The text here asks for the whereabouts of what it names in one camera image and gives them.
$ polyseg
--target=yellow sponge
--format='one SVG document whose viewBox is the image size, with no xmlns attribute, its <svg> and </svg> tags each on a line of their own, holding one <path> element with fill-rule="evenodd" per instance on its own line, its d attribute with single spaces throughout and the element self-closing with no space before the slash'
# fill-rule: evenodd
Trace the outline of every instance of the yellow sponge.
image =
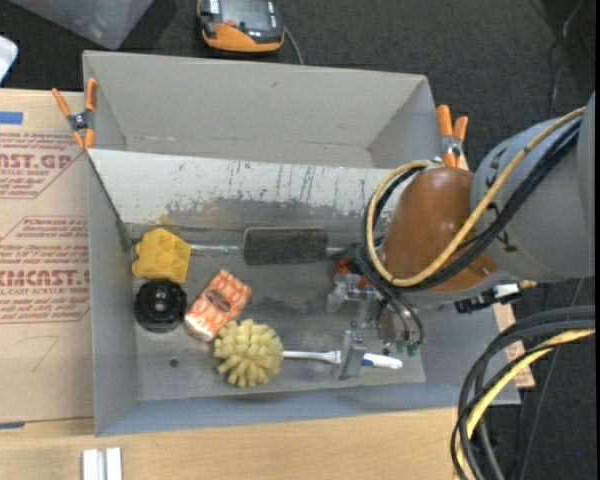
<svg viewBox="0 0 600 480">
<path fill-rule="evenodd" d="M 227 382 L 234 386 L 266 384 L 280 371 L 282 342 L 266 324 L 231 320 L 220 329 L 213 346 L 213 357 L 225 360 L 217 367 L 218 372 L 227 373 Z"/>
<path fill-rule="evenodd" d="M 191 246 L 166 229 L 145 233 L 136 244 L 138 259 L 131 264 L 136 277 L 169 279 L 182 284 L 187 280 Z"/>
</svg>

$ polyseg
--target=orange packet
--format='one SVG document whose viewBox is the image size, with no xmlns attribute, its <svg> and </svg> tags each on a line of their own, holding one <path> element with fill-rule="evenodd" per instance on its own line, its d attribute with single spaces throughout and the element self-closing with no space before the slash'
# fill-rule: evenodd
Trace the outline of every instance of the orange packet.
<svg viewBox="0 0 600 480">
<path fill-rule="evenodd" d="M 186 311 L 187 332 L 204 342 L 213 340 L 224 324 L 240 314 L 249 297 L 249 286 L 220 270 Z"/>
</svg>

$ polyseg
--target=gray box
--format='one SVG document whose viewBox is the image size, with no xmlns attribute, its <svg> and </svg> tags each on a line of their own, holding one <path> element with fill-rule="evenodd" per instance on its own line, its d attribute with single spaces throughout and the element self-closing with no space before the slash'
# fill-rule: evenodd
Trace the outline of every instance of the gray box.
<svg viewBox="0 0 600 480">
<path fill-rule="evenodd" d="M 490 311 L 423 312 L 429 339 L 413 357 L 392 352 L 400 370 L 342 381 L 326 363 L 285 360 L 248 390 L 226 384 L 211 347 L 182 326 L 152 334 L 132 311 L 144 281 L 131 274 L 130 245 L 161 226 L 200 246 L 183 285 L 189 303 L 225 268 L 253 290 L 241 318 L 268 323 L 285 349 L 340 348 L 357 309 L 326 312 L 333 261 L 250 266 L 243 231 L 301 224 L 324 228 L 330 247 L 358 242 L 364 206 L 390 170 L 440 154 L 426 77 L 101 52 L 83 65 L 85 82 L 100 86 L 87 169 L 96 434 L 456 404 L 498 332 Z M 381 353 L 376 331 L 362 332 Z"/>
</svg>

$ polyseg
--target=yellow cable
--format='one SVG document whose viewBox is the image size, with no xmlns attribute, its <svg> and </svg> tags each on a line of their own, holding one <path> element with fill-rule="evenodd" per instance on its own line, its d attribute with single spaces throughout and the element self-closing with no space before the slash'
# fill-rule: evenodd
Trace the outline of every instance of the yellow cable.
<svg viewBox="0 0 600 480">
<path fill-rule="evenodd" d="M 380 184 L 380 186 L 376 189 L 373 198 L 371 199 L 371 203 L 369 206 L 369 213 L 367 215 L 367 224 L 366 224 L 366 240 L 367 246 L 369 249 L 369 256 L 375 267 L 376 271 L 385 279 L 385 281 L 390 282 L 394 286 L 398 287 L 407 287 L 412 286 L 414 284 L 423 281 L 431 274 L 439 270 L 442 265 L 449 259 L 449 257 L 456 251 L 460 243 L 465 239 L 465 237 L 469 234 L 469 232 L 473 229 L 474 224 L 480 218 L 480 216 L 484 213 L 489 203 L 493 200 L 500 187 L 504 184 L 504 182 L 509 178 L 512 171 L 525 159 L 525 157 L 540 144 L 544 139 L 546 139 L 549 135 L 555 132 L 560 127 L 564 126 L 566 123 L 573 121 L 577 117 L 584 114 L 586 107 L 581 107 L 573 112 L 567 114 L 566 116 L 558 119 L 552 125 L 545 128 L 542 132 L 536 135 L 533 139 L 531 139 L 527 145 L 518 152 L 516 156 L 513 157 L 511 162 L 504 168 L 500 176 L 496 179 L 495 183 L 491 186 L 491 188 L 484 195 L 480 203 L 473 210 L 469 218 L 466 220 L 460 231 L 456 234 L 456 236 L 451 240 L 449 245 L 440 253 L 440 255 L 433 260 L 433 262 L 424 270 L 422 270 L 419 274 L 416 274 L 413 277 L 409 278 L 395 278 L 382 264 L 380 259 L 378 258 L 378 254 L 375 250 L 375 245 L 373 244 L 373 216 L 375 214 L 376 206 L 378 204 L 378 200 L 382 194 L 384 188 L 398 175 L 402 174 L 404 171 L 408 169 L 412 169 L 414 167 L 422 166 L 426 164 L 427 166 L 434 166 L 438 164 L 433 164 L 432 162 L 411 162 L 402 167 L 398 167 L 393 172 L 391 172 Z"/>
<path fill-rule="evenodd" d="M 482 418 L 482 415 L 485 413 L 493 399 L 498 396 L 498 394 L 504 389 L 504 387 L 513 380 L 513 378 L 525 367 L 529 366 L 531 363 L 541 358 L 542 356 L 548 354 L 553 351 L 554 346 L 562 345 L 564 343 L 569 343 L 571 341 L 575 341 L 581 338 L 586 338 L 587 336 L 591 336 L 596 331 L 595 329 L 582 329 L 577 331 L 565 331 L 560 333 L 553 338 L 550 338 L 540 345 L 532 348 L 529 355 L 517 363 L 507 374 L 505 374 L 502 379 L 500 379 L 475 405 L 475 407 L 469 413 L 469 417 L 467 418 L 467 434 L 469 438 L 473 436 L 473 432 L 478 425 L 478 422 Z M 462 448 L 458 449 L 458 463 L 462 466 L 463 462 L 463 453 Z"/>
</svg>

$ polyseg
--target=yellow brush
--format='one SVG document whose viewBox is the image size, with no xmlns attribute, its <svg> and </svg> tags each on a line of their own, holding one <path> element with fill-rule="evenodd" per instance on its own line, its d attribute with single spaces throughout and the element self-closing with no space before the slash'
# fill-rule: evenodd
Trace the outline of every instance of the yellow brush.
<svg viewBox="0 0 600 480">
<path fill-rule="evenodd" d="M 266 384 L 280 371 L 283 346 L 276 331 L 253 320 L 227 322 L 213 342 L 213 357 L 224 359 L 218 372 L 229 384 L 255 387 Z"/>
</svg>

